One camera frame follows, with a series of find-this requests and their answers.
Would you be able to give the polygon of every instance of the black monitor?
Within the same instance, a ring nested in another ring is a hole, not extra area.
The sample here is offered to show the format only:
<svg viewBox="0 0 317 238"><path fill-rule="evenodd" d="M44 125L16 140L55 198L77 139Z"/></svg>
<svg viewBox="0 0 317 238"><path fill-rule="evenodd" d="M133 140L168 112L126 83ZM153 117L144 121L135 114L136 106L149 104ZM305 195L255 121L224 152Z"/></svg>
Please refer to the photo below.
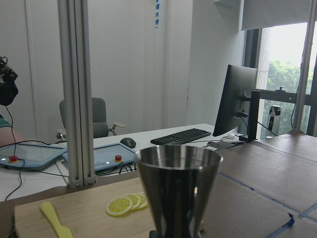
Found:
<svg viewBox="0 0 317 238"><path fill-rule="evenodd" d="M238 115L249 112L257 69L228 65L213 136L223 135L243 123Z"/></svg>

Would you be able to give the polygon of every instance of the wooden cutting board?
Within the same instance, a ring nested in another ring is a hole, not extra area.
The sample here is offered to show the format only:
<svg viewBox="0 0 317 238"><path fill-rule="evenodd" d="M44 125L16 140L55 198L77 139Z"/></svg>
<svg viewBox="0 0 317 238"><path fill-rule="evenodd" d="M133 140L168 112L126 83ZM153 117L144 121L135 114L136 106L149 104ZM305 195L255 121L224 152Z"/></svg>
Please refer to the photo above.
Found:
<svg viewBox="0 0 317 238"><path fill-rule="evenodd" d="M134 178L20 205L14 210L16 231L20 238L57 238L40 210L42 202L50 201L61 224L70 228L74 238L148 238L150 230L155 230L149 208L116 218L105 212L110 200L141 191L140 179Z"/></svg>

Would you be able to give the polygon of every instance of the black keyboard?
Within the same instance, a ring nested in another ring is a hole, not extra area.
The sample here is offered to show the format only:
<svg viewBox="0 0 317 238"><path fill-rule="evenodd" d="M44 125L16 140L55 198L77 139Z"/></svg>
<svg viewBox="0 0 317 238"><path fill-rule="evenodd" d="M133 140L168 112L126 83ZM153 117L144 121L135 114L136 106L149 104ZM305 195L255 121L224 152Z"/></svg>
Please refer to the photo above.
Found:
<svg viewBox="0 0 317 238"><path fill-rule="evenodd" d="M208 136L211 133L200 129L189 129L151 140L154 145L180 145Z"/></svg>

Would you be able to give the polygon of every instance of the blue tablet case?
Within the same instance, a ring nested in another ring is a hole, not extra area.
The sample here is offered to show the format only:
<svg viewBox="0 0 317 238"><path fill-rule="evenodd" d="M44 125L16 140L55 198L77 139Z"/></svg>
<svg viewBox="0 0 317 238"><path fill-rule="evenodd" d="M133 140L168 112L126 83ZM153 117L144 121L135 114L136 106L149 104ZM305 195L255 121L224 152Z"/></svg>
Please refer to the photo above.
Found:
<svg viewBox="0 0 317 238"><path fill-rule="evenodd" d="M109 171L118 166L134 163L135 151L122 143L104 145L94 148L95 172ZM116 162L115 156L121 155L122 162ZM68 162L68 154L62 155L63 159Z"/></svg>
<svg viewBox="0 0 317 238"><path fill-rule="evenodd" d="M18 143L0 149L0 164L6 168L42 170L66 151L67 148L61 146ZM12 155L20 160L11 162Z"/></svg>

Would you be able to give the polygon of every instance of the red button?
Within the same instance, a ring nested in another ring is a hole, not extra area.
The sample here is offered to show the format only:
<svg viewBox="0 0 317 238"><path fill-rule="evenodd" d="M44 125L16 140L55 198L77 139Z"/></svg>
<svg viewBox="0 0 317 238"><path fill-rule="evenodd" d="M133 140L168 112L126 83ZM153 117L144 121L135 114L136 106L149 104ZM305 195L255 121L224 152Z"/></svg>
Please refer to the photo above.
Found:
<svg viewBox="0 0 317 238"><path fill-rule="evenodd" d="M14 163L14 162L17 162L18 157L16 155L11 155L11 156L9 156L9 160L11 163Z"/></svg>
<svg viewBox="0 0 317 238"><path fill-rule="evenodd" d="M116 156L114 157L114 160L115 160L116 162L121 162L121 161L122 161L122 156L121 156L121 155L116 155Z"/></svg>

